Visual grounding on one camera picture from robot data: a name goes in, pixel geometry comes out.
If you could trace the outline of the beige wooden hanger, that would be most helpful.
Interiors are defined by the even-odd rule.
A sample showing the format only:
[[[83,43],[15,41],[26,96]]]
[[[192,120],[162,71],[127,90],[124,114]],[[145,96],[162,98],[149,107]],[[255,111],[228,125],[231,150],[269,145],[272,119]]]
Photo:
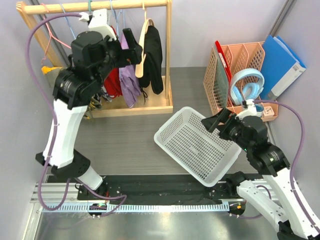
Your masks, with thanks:
[[[139,45],[142,47],[141,53],[141,62],[135,66],[135,76],[137,78],[142,78],[144,75],[144,62],[146,60],[145,54],[145,38],[148,32],[148,28],[150,26],[154,26],[154,21],[151,18],[147,18],[147,8],[145,6],[145,1],[142,1],[142,9],[144,10],[144,23],[141,29],[140,38],[139,38]]]

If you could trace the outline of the black trousers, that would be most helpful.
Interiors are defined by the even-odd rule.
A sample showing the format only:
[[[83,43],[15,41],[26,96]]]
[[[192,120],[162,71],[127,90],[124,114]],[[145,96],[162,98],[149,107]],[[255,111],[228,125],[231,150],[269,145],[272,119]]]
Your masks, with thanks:
[[[148,27],[144,39],[143,76],[138,78],[140,88],[151,85],[154,94],[159,95],[164,90],[162,80],[163,52],[159,31],[152,25]]]

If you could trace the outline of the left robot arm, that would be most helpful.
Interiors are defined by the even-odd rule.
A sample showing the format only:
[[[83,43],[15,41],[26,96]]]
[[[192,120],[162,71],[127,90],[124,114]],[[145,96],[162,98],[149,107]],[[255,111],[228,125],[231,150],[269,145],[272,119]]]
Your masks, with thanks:
[[[109,73],[142,61],[142,47],[131,29],[123,29],[123,34],[128,43],[125,49],[118,39],[98,31],[82,32],[72,41],[70,65],[58,73],[54,83],[49,140],[45,150],[35,156],[42,165],[48,161],[56,177],[79,179],[95,200],[104,198],[106,187],[90,160],[75,150],[75,141],[88,105]]]

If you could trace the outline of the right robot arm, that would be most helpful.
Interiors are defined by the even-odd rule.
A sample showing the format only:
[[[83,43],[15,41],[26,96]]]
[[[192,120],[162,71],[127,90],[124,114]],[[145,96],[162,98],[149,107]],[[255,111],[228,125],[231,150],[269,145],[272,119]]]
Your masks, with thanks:
[[[236,143],[245,151],[250,165],[273,190],[273,202],[241,171],[226,179],[225,191],[231,198],[247,200],[274,227],[280,240],[318,240],[320,220],[304,198],[283,151],[268,140],[268,128],[258,116],[239,117],[224,108],[201,123],[210,133]]]

